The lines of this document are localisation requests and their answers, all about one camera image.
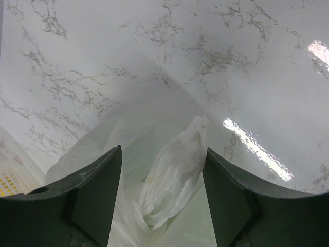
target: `white marble countertop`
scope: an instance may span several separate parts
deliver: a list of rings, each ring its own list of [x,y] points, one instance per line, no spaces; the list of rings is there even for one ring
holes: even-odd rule
[[[148,86],[169,101],[183,90],[227,160],[329,191],[328,11],[326,0],[5,0],[0,125],[46,172]]]

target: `marble surface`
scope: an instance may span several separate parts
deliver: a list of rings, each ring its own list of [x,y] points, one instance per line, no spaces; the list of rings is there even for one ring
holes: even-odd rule
[[[328,11],[326,0],[5,0],[0,125],[46,172],[150,85],[163,105],[181,90],[227,160],[329,191]]]

